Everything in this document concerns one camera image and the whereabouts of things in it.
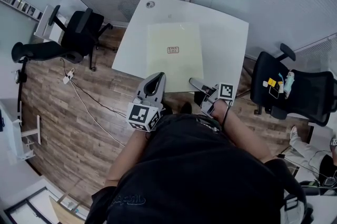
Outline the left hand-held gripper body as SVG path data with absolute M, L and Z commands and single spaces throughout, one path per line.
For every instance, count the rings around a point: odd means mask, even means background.
M 136 96 L 127 107 L 127 123 L 135 130 L 152 132 L 162 117 L 163 95 L 149 96 L 138 90 Z

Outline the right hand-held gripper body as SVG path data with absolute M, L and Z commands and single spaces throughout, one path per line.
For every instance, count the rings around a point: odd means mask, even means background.
M 220 83 L 216 84 L 214 87 L 210 88 L 211 92 L 208 97 L 205 97 L 204 101 L 201 102 L 201 111 L 207 115 L 211 116 L 214 111 L 214 103 L 218 100 L 223 100 L 227 103 L 227 109 L 232 106 L 234 95 L 233 95 L 233 85 Z

